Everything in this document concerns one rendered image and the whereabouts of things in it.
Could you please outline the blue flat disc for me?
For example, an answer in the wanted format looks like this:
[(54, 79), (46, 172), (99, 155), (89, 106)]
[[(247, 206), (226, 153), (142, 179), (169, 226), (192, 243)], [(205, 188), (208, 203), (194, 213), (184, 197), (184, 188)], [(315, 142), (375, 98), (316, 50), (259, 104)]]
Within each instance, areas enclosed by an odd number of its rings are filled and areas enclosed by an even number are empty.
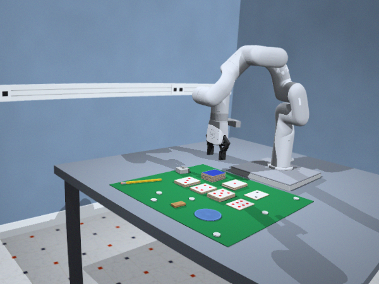
[(195, 211), (195, 216), (198, 219), (205, 221), (216, 221), (221, 219), (222, 215), (216, 210), (211, 209), (200, 209)]

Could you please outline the green felt playing mat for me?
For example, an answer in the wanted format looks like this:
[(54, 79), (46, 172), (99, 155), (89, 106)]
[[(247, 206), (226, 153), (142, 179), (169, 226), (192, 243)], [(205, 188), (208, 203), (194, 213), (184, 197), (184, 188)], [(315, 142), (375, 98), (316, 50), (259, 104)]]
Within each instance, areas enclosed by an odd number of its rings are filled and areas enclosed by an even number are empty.
[[(201, 164), (188, 168), (190, 170), (187, 174), (179, 174), (173, 170), (123, 182), (162, 179), (160, 181), (132, 184), (121, 184), (121, 182), (118, 182), (110, 184), (110, 186), (226, 247), (261, 231), (313, 202), (312, 200), (228, 172), (225, 172), (225, 179), (216, 182), (201, 179), (202, 172), (216, 169), (208, 165)], [(198, 194), (190, 190), (190, 187), (193, 186), (183, 187), (174, 183), (174, 180), (185, 177), (198, 179), (200, 180), (200, 184), (214, 186), (217, 190), (222, 188), (227, 189), (236, 193), (235, 197), (218, 202), (208, 198), (207, 193)], [(222, 183), (235, 179), (247, 183), (248, 186), (235, 191), (222, 186)], [(269, 195), (258, 200), (244, 196), (244, 194), (256, 190), (268, 193)], [(162, 194), (156, 194), (156, 191), (161, 191)], [(189, 197), (194, 197), (195, 200), (191, 201)], [(295, 200), (293, 199), (294, 197), (298, 197), (299, 199)], [(152, 198), (157, 199), (157, 201), (151, 201)], [(226, 205), (238, 199), (249, 201), (254, 203), (254, 205), (243, 210), (237, 210)], [(171, 206), (171, 203), (178, 201), (183, 201), (186, 205), (177, 208)], [(195, 216), (195, 211), (200, 209), (216, 210), (221, 213), (222, 217), (216, 221), (198, 219)], [(268, 214), (264, 215), (262, 211), (267, 211)], [(220, 237), (213, 236), (214, 232), (220, 233)]]

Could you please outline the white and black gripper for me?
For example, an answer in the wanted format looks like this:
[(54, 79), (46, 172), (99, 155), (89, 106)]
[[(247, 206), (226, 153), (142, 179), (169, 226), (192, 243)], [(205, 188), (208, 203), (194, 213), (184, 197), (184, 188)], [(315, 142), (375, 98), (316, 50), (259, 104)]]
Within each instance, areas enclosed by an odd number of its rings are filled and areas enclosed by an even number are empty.
[(207, 155), (213, 155), (214, 154), (213, 145), (219, 145), (220, 147), (219, 160), (225, 160), (226, 151), (230, 145), (230, 142), (228, 140), (228, 121), (215, 121), (215, 120), (210, 119), (208, 123), (206, 139), (207, 139)]

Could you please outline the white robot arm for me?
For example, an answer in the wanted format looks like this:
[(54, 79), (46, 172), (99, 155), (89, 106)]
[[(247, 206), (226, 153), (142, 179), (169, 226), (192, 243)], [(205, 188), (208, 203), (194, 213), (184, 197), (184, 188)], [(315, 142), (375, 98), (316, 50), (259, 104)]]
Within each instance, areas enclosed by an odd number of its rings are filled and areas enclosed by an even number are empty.
[(291, 81), (286, 65), (287, 60), (287, 52), (281, 48), (260, 45), (242, 46), (221, 65), (222, 76), (214, 86), (211, 88), (199, 86), (192, 93), (192, 98), (196, 103), (211, 107), (211, 120), (228, 121), (228, 126), (241, 127), (241, 121), (228, 118), (230, 92), (236, 79), (250, 66), (266, 67), (272, 77), (276, 99), (289, 102), (279, 104), (275, 110), (272, 163), (267, 163), (271, 169), (283, 171), (293, 169), (290, 164), (294, 161), (291, 158), (294, 125), (303, 126), (309, 119), (306, 90), (300, 83)]

